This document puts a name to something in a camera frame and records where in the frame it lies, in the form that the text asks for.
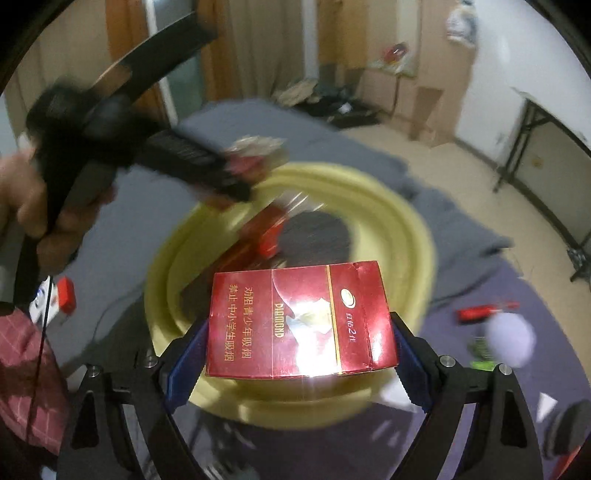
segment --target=yellow plastic tub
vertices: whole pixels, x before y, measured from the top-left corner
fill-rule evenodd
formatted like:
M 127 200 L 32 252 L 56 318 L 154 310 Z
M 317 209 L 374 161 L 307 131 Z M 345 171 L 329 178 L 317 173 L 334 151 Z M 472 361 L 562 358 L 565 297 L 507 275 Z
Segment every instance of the yellow plastic tub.
M 198 206 L 163 245 L 148 273 L 145 312 L 161 355 L 190 326 L 180 292 L 237 240 L 237 230 L 285 190 L 298 190 L 342 218 L 351 261 L 379 262 L 389 307 L 417 333 L 430 299 L 436 260 L 423 220 L 399 195 L 366 174 L 333 164 L 287 164 L 256 188 L 254 201 L 220 214 Z M 215 415 L 273 429 L 327 426 L 366 408 L 391 371 L 348 375 L 312 400 L 202 374 L 190 401 Z

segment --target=thin black wire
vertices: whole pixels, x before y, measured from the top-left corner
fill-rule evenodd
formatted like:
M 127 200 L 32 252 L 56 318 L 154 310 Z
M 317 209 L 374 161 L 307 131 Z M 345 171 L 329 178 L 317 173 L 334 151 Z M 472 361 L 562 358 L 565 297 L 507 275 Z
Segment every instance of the thin black wire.
M 49 277 L 49 286 L 47 287 L 47 301 L 45 305 L 45 315 L 43 316 L 43 328 L 41 330 L 41 342 L 39 344 L 39 356 L 37 357 L 37 367 L 35 368 L 35 378 L 33 380 L 33 394 L 31 396 L 31 405 L 27 416 L 27 429 L 25 440 L 30 444 L 33 414 L 35 412 L 35 401 L 37 399 L 37 387 L 39 386 L 39 374 L 41 373 L 41 362 L 43 360 L 43 347 L 47 336 L 47 318 L 49 317 L 49 307 L 51 305 L 51 290 L 53 288 L 53 277 Z

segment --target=box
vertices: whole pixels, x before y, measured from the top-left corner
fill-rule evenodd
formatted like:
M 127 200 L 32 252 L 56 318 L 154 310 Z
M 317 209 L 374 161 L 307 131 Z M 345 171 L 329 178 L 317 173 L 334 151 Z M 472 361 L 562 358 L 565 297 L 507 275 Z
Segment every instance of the box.
M 207 375 L 289 379 L 397 364 L 375 261 L 215 275 Z

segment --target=beige curtain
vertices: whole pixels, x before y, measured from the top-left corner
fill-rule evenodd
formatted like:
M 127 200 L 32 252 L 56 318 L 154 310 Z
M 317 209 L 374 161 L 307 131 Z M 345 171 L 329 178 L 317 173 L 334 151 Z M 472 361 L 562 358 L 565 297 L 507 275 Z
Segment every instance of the beige curtain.
M 41 92 L 60 77 L 92 84 L 111 64 L 105 0 L 76 0 L 29 49 L 8 83 L 5 96 L 15 136 Z
M 241 94 L 269 97 L 304 75 L 301 0 L 226 0 Z

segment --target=wall socket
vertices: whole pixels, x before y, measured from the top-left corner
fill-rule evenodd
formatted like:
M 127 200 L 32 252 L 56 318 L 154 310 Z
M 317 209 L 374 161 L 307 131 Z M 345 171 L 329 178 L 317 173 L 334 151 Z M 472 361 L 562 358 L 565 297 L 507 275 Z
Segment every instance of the wall socket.
M 531 164 L 535 168 L 543 168 L 544 167 L 544 160 L 540 157 L 534 157 L 531 159 Z

